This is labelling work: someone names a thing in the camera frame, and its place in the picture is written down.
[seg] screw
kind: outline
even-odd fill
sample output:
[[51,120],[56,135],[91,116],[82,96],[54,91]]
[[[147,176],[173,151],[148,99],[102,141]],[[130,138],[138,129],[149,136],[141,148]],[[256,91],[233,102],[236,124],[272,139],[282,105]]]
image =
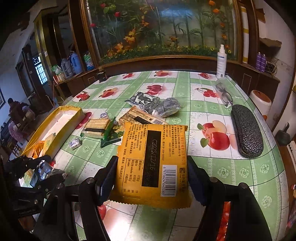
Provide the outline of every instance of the screw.
[[87,180],[86,180],[87,183],[93,183],[94,182],[94,178],[93,177],[89,177]]
[[64,186],[65,186],[64,183],[59,183],[59,184],[56,185],[56,188],[57,188],[57,189],[61,189],[61,188],[63,188]]
[[240,183],[240,186],[241,186],[242,188],[248,188],[248,185],[247,185],[246,183]]
[[216,177],[210,177],[210,181],[213,183],[216,183],[218,181],[218,179]]

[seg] purple bottle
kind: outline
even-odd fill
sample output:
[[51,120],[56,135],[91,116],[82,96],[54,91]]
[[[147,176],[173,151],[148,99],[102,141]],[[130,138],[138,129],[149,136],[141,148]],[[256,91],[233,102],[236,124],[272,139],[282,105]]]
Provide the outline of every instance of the purple bottle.
[[261,65],[260,65],[260,71],[264,72],[266,67],[266,56],[265,54],[261,58]]
[[261,59],[262,59],[262,54],[260,54],[260,52],[259,52],[256,57],[256,69],[259,71],[260,71],[260,66],[261,66]]

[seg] orange flower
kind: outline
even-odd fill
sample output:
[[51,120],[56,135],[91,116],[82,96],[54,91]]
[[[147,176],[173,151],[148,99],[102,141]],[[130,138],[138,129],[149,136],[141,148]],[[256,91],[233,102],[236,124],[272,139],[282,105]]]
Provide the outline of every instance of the orange flower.
[[177,42],[177,40],[178,40],[178,38],[173,37],[173,36],[171,36],[170,39],[171,39],[172,42]]
[[129,31],[129,32],[128,32],[128,35],[129,35],[129,36],[135,36],[135,35],[136,35],[136,28],[133,28],[132,31]]
[[149,23],[145,22],[144,20],[142,20],[141,22],[141,25],[143,25],[143,27],[147,27],[149,25]]
[[220,12],[220,10],[218,8],[213,9],[214,14],[218,14],[219,12]]
[[109,49],[107,51],[107,55],[108,55],[108,57],[112,57],[114,55],[114,51],[112,49]]
[[215,3],[214,1],[212,1],[212,0],[209,1],[209,5],[210,5],[210,6],[214,6],[215,4],[216,4],[216,3]]
[[126,36],[124,39],[126,40],[126,42],[128,42],[128,44],[132,44],[136,41],[135,37]]
[[228,39],[226,34],[222,34],[221,36],[222,36],[222,39],[224,39],[224,40]]
[[124,46],[124,51],[128,51],[131,49],[131,46],[127,45],[127,46]]
[[114,48],[117,50],[116,51],[117,53],[120,53],[120,52],[122,52],[123,44],[119,43]]

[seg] person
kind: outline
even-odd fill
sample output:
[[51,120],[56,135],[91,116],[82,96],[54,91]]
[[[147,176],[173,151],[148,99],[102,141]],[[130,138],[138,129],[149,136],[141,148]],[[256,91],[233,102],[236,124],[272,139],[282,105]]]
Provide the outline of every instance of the person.
[[8,131],[12,138],[14,138],[16,141],[18,141],[21,145],[25,142],[24,134],[18,130],[17,126],[13,122],[13,120],[8,125]]
[[17,125],[18,123],[23,123],[23,118],[26,116],[26,113],[23,111],[24,106],[29,106],[27,103],[19,103],[18,101],[13,101],[12,98],[8,99],[9,116],[12,121]]

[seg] aquarium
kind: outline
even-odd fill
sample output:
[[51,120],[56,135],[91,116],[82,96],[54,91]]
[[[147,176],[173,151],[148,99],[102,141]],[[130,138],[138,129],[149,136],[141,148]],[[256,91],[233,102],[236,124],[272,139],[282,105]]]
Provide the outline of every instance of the aquarium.
[[216,57],[224,44],[236,59],[232,0],[88,0],[101,64],[157,55]]

